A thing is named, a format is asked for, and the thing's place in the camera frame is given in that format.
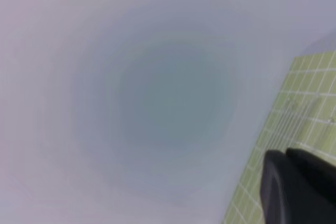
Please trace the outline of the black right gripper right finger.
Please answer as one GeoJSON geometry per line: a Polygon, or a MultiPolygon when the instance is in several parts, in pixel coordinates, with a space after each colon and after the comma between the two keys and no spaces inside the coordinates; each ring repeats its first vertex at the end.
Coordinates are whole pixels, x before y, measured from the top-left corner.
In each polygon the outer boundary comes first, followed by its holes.
{"type": "Polygon", "coordinates": [[[286,149],[286,156],[306,181],[324,198],[335,203],[335,166],[298,148],[286,149]]]}

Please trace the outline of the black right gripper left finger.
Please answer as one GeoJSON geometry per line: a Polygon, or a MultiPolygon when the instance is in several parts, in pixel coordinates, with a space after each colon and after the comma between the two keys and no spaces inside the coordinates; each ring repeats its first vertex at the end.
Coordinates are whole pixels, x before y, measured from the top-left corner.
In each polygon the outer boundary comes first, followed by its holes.
{"type": "Polygon", "coordinates": [[[319,194],[286,152],[265,153],[260,201],[265,223],[335,223],[335,203],[319,194]]]}

